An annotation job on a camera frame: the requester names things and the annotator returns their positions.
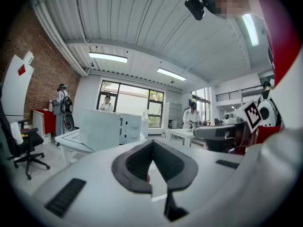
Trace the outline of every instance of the red brick wall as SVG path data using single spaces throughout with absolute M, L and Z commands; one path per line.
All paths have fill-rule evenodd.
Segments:
M 31 117 L 32 108 L 48 108 L 48 101 L 57 97 L 61 83 L 67 85 L 67 92 L 74 100 L 80 76 L 48 38 L 29 3 L 16 15 L 0 48 L 1 80 L 13 55 L 23 59 L 27 51 L 34 56 L 31 63 L 34 73 L 27 90 L 24 118 Z

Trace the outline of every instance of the ceiling light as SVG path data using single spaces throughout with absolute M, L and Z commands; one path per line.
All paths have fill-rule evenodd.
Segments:
M 242 18 L 244 20 L 244 23 L 245 23 L 248 33 L 250 35 L 250 40 L 251 40 L 252 46 L 258 45 L 259 39 L 258 39 L 255 23 L 254 23 L 254 20 L 252 19 L 251 14 L 244 14 L 244 15 L 242 15 Z
M 112 60 L 112 61 L 119 61 L 119 62 L 127 63 L 127 57 L 118 56 L 118 55 L 89 52 L 89 56 L 92 57 L 92 58 L 99 58 L 99 59 L 105 59 L 105 60 Z
M 179 80 L 181 80 L 181 81 L 186 80 L 186 78 L 184 78 L 184 77 L 182 77 L 182 76 L 179 76 L 179 75 L 177 75 L 177 74 L 175 74 L 175 73 L 173 73 L 173 72 L 170 72 L 170 71 L 168 71 L 168 70 L 162 69 L 162 68 L 159 68 L 159 69 L 157 70 L 157 72 L 163 73 L 163 74 L 168 75 L 168 76 L 173 77 L 173 78 L 177 78 L 177 79 L 179 79 Z

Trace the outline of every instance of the floor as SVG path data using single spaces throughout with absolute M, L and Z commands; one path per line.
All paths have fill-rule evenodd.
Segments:
M 148 139 L 158 139 L 172 147 L 176 145 L 182 145 L 183 142 L 182 139 L 176 139 L 174 137 L 172 138 L 171 142 L 168 142 L 167 138 L 163 138 L 161 136 L 149 136 Z M 203 147 L 194 143 L 192 143 L 191 147 L 203 149 Z M 34 153 L 39 152 L 44 152 L 45 157 L 38 157 L 37 159 L 46 162 L 51 167 L 51 169 L 47 170 L 45 166 L 40 165 L 36 162 L 32 162 L 29 168 L 29 174 L 32 176 L 32 180 L 28 180 L 25 175 L 26 162 L 18 163 L 18 169 L 14 167 L 13 159 L 6 162 L 7 171 L 11 176 L 12 184 L 24 190 L 29 195 L 32 195 L 36 189 L 38 189 L 39 186 L 47 179 L 49 179 L 52 175 L 64 169 L 61 151 L 57 149 L 55 143 L 51 142 L 45 145 L 37 146 Z M 71 162 L 74 162 L 76 159 L 85 156 L 76 152 L 68 152 L 68 154 Z M 152 185 L 153 189 L 152 197 L 157 200 L 166 194 L 166 183 L 154 163 L 152 163 L 150 166 L 149 176 L 150 184 Z

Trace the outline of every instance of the office chair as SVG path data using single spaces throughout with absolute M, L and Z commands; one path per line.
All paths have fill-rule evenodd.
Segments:
M 19 157 L 21 156 L 21 154 L 26 153 L 25 157 L 14 161 L 15 168 L 19 167 L 17 163 L 27 161 L 25 174 L 27 175 L 28 180 L 31 180 L 32 177 L 30 174 L 28 174 L 28 170 L 29 170 L 29 165 L 32 161 L 35 161 L 39 164 L 46 166 L 46 169 L 50 169 L 51 167 L 48 164 L 36 159 L 36 157 L 39 156 L 42 156 L 42 158 L 44 158 L 44 153 L 38 153 L 32 155 L 30 154 L 30 152 L 35 150 L 34 147 L 42 144 L 44 140 L 37 134 L 38 128 L 34 128 L 31 130 L 24 129 L 24 123 L 28 121 L 29 120 L 27 119 L 18 121 L 18 123 L 21 124 L 21 128 L 23 129 L 22 133 L 28 135 L 28 138 L 24 139 L 22 144 L 17 145 L 10 131 L 10 124 L 4 114 L 2 104 L 0 101 L 0 123 L 9 146 L 9 151 L 13 155 L 13 157 Z

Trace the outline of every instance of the railing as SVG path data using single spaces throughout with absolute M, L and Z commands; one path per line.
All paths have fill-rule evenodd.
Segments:
M 247 90 L 247 89 L 259 88 L 259 87 L 262 87 L 262 85 L 255 86 L 255 87 L 244 88 L 244 89 L 241 89 L 241 92 L 243 92 L 244 90 Z M 237 99 L 237 98 L 240 98 L 240 97 L 241 97 L 241 95 L 240 95 L 239 90 L 216 95 L 217 102 Z

